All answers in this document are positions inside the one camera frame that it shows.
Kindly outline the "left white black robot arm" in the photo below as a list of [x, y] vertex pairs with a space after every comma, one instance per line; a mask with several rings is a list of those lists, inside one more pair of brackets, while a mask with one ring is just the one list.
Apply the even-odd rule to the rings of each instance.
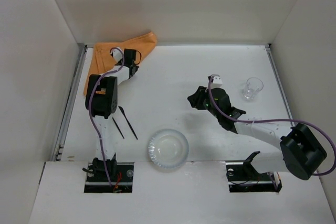
[[118, 107], [118, 86], [135, 75], [142, 54], [136, 49], [119, 47], [111, 48], [109, 54], [116, 64], [103, 73], [89, 75], [85, 106], [97, 134], [96, 155], [89, 170], [111, 182], [116, 176], [117, 160], [109, 130], [110, 119]]

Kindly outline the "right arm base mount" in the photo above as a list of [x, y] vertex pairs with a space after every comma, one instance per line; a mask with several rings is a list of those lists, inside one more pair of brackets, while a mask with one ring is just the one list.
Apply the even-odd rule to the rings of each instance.
[[282, 181], [278, 173], [258, 173], [251, 162], [260, 153], [253, 152], [245, 160], [227, 161], [226, 177], [230, 193], [279, 193]]

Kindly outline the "orange cloth napkin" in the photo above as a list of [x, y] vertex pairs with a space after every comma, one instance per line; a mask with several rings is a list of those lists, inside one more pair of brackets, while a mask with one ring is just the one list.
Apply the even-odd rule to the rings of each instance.
[[87, 94], [89, 76], [91, 74], [103, 74], [114, 67], [116, 61], [110, 56], [112, 47], [120, 47], [121, 50], [136, 49], [140, 53], [136, 53], [136, 63], [141, 63], [155, 48], [157, 44], [157, 36], [152, 31], [123, 41], [123, 42], [99, 42], [94, 45], [91, 65], [87, 75], [83, 95]]

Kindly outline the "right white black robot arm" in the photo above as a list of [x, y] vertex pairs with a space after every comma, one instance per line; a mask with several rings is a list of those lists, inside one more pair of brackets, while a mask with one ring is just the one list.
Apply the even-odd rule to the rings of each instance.
[[278, 149], [271, 154], [255, 151], [245, 160], [260, 174], [290, 172], [299, 179], [308, 180], [327, 157], [306, 125], [298, 123], [289, 127], [260, 121], [232, 106], [229, 95], [221, 88], [209, 90], [200, 86], [187, 100], [191, 107], [210, 112], [225, 130], [250, 136]]

